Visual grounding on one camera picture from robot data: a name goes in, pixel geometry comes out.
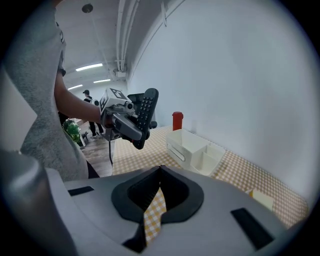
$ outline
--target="gray shirt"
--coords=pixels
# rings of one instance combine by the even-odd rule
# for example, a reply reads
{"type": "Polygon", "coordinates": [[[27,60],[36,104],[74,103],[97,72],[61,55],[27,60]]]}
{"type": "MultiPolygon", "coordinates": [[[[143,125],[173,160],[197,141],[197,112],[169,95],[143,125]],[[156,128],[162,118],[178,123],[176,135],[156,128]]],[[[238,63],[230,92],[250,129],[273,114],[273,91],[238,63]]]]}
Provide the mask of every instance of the gray shirt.
{"type": "Polygon", "coordinates": [[[65,73],[62,64],[66,47],[55,13],[52,1],[45,1],[20,28],[3,64],[37,114],[21,152],[59,171],[63,181],[87,179],[85,156],[63,131],[54,97],[57,72],[65,73]]]}

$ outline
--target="white storage box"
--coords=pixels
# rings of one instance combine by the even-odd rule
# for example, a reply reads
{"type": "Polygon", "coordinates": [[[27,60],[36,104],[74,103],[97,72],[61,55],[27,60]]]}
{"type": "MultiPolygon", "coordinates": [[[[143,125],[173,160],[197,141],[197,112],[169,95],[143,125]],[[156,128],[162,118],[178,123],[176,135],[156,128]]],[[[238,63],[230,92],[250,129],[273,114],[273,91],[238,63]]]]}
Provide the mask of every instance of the white storage box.
{"type": "Polygon", "coordinates": [[[225,154],[225,150],[212,142],[184,129],[166,135],[168,154],[183,168],[211,176],[225,154]]]}

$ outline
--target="ceiling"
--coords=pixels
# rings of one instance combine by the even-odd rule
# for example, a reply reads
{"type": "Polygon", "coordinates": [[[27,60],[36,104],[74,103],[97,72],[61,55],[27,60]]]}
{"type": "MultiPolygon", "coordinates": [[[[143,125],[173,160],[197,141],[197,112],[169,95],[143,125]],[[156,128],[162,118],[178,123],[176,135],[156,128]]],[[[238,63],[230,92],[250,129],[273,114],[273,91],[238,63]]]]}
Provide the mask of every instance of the ceiling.
{"type": "MultiPolygon", "coordinates": [[[[94,81],[105,79],[125,81],[125,77],[119,78],[113,72],[118,69],[116,36],[120,1],[124,0],[65,0],[57,6],[56,21],[66,41],[64,83],[67,88],[77,85],[91,86],[94,81]],[[83,13],[82,7],[88,3],[92,4],[93,11],[83,13]],[[103,66],[76,71],[77,68],[98,63],[102,63],[103,66]]],[[[128,68],[131,67],[148,30],[161,15],[161,2],[169,6],[174,0],[124,1],[119,42],[123,41],[125,33],[130,35],[127,36],[128,47],[125,56],[129,62],[128,68]],[[138,4],[136,12],[132,12],[134,19],[129,33],[129,29],[125,29],[125,23],[130,13],[128,10],[133,3],[138,4]]]]}
{"type": "Polygon", "coordinates": [[[56,21],[66,41],[64,83],[67,88],[93,81],[123,80],[112,75],[116,63],[116,29],[119,0],[91,0],[93,11],[83,13],[87,0],[66,0],[57,6],[56,21]],[[102,67],[77,72],[77,68],[102,63],[102,67]]]}

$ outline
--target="small yellow object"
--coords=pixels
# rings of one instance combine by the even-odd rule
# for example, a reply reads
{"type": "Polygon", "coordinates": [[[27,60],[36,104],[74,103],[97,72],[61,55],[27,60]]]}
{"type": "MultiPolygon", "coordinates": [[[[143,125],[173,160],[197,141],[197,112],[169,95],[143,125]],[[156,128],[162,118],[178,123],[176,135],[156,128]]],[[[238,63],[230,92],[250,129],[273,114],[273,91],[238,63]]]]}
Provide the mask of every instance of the small yellow object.
{"type": "Polygon", "coordinates": [[[268,196],[256,189],[252,189],[247,191],[250,197],[257,200],[260,204],[267,207],[270,211],[272,211],[272,206],[274,205],[274,199],[271,196],[268,196]]]}

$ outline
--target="table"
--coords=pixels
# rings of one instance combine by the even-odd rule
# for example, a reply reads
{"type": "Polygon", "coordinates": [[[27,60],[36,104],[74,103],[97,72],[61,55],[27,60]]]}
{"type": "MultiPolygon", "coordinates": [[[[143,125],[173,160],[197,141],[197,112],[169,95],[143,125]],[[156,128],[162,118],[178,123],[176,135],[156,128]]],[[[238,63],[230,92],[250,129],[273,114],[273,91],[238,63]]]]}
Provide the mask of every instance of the table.
{"type": "MultiPolygon", "coordinates": [[[[113,175],[131,172],[141,168],[160,165],[181,168],[167,153],[166,134],[172,126],[150,130],[150,138],[144,148],[136,149],[123,139],[117,139],[114,146],[113,175]]],[[[226,149],[213,179],[228,182],[243,192],[257,189],[274,199],[272,211],[289,228],[308,214],[307,202],[287,185],[270,173],[226,149]]],[[[145,236],[151,242],[161,229],[161,215],[166,212],[166,203],[161,189],[144,213],[145,236]]]]}

